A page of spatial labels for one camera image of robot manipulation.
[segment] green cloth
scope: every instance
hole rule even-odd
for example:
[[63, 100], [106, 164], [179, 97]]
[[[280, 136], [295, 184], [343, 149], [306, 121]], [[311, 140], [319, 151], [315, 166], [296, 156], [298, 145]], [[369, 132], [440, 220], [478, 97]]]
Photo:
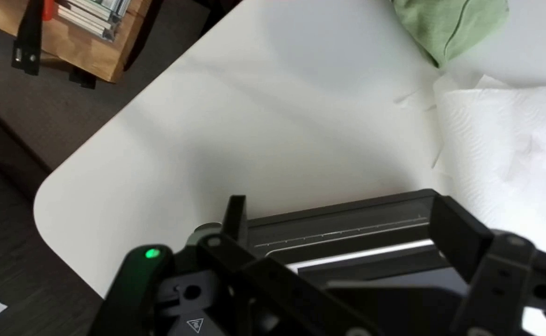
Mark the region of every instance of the green cloth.
[[392, 7], [437, 65], [476, 44], [508, 14], [506, 0], [392, 0]]

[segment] green towel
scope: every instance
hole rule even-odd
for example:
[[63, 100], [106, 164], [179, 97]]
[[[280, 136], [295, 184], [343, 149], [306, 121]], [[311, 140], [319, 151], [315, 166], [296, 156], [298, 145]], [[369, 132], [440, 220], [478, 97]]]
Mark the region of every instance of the green towel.
[[506, 0], [392, 0], [392, 7], [437, 65], [483, 39], [508, 14]]

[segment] green led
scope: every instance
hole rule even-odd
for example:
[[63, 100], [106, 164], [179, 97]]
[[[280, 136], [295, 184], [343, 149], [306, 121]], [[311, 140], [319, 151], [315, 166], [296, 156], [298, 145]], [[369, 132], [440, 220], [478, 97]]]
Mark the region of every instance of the green led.
[[160, 250], [158, 248], [147, 248], [145, 252], [143, 252], [143, 257], [145, 259], [154, 259], [154, 257], [158, 257], [160, 255]]

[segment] green light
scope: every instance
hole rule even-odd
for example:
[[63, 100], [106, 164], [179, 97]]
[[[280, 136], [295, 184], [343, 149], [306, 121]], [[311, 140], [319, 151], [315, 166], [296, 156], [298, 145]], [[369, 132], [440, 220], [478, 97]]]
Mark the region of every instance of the green light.
[[143, 252], [143, 257], [145, 259], [154, 259], [154, 257], [158, 257], [160, 255], [160, 250], [158, 248], [147, 248], [145, 252]]

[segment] white table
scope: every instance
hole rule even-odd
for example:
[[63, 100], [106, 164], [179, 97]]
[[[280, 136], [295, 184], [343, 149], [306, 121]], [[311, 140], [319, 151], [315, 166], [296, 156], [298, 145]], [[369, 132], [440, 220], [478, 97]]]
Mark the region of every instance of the white table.
[[[546, 84], [546, 0], [446, 70]], [[37, 227], [104, 294], [126, 250], [179, 250], [229, 194], [253, 218], [440, 190], [431, 113], [396, 104], [435, 76], [384, 0], [246, 0], [42, 182]]]

